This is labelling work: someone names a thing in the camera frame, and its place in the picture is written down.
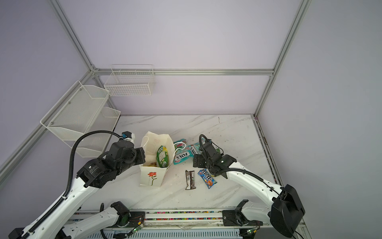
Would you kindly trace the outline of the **brown chocolate bar wrapper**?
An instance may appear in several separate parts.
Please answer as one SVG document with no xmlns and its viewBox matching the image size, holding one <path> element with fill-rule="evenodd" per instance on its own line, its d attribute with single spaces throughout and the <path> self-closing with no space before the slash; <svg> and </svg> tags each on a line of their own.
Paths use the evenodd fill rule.
<svg viewBox="0 0 382 239">
<path fill-rule="evenodd" d="M 186 182 L 187 182 L 187 186 L 186 186 L 186 190 L 193 190 L 193 189 L 196 189 L 196 186 L 195 186 L 195 172 L 194 171 L 185 171 L 185 175 L 186 175 Z"/>
</svg>

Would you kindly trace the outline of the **white flowered paper bag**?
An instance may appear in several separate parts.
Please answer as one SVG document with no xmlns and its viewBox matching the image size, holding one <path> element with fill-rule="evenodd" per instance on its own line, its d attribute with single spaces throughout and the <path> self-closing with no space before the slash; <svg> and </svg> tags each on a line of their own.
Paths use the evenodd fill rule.
<svg viewBox="0 0 382 239">
<path fill-rule="evenodd" d="M 145 163 L 140 166 L 140 185 L 160 187 L 165 175 L 173 164 L 175 154 L 186 148 L 183 141 L 173 142 L 168 134 L 147 132 L 141 146 L 145 153 Z"/>
</svg>

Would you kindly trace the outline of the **green Fox's Spring Tea bag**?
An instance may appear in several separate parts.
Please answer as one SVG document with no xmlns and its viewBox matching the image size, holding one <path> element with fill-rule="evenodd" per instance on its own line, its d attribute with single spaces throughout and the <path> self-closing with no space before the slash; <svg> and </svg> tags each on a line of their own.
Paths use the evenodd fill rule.
<svg viewBox="0 0 382 239">
<path fill-rule="evenodd" d="M 169 154 L 165 146 L 160 146 L 156 153 L 156 165 L 160 168 L 167 168 L 169 165 Z"/>
</svg>

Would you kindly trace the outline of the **blue M&M's packet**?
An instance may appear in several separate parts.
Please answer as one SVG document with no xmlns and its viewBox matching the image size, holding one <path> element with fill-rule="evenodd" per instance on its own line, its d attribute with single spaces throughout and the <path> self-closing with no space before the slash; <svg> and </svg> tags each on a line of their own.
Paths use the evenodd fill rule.
<svg viewBox="0 0 382 239">
<path fill-rule="evenodd" d="M 208 189 L 210 189 L 217 183 L 215 179 L 209 174 L 207 169 L 201 169 L 198 172 L 198 175 L 202 178 Z"/>
</svg>

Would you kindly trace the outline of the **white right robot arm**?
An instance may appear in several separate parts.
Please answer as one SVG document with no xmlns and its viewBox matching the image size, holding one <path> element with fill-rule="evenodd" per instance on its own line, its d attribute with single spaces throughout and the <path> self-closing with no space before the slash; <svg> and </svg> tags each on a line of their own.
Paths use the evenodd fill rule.
<svg viewBox="0 0 382 239">
<path fill-rule="evenodd" d="M 295 239 L 300 235 L 296 229 L 305 215 L 305 209 L 292 186 L 281 186 L 263 179 L 246 169 L 234 157 L 217 150 L 211 140 L 203 142 L 200 150 L 201 153 L 193 159 L 195 168 L 205 169 L 211 177 L 222 176 L 238 183 L 265 204 L 258 208 L 249 200 L 242 200 L 234 210 L 223 213 L 225 223 L 240 227 L 270 224 L 287 238 Z"/>
</svg>

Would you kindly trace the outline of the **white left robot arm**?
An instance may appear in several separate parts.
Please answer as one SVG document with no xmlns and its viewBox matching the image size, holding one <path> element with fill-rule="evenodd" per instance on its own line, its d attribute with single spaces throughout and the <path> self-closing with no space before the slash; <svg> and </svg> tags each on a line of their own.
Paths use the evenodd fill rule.
<svg viewBox="0 0 382 239">
<path fill-rule="evenodd" d="M 64 193 L 38 219 L 25 228 L 16 228 L 10 239 L 84 239 L 107 227 L 125 227 L 130 221 L 129 209 L 120 201 L 87 219 L 68 224 L 68 220 L 93 194 L 132 166 L 145 163 L 142 147 L 120 139 L 103 156 L 88 161 L 70 175 Z"/>
</svg>

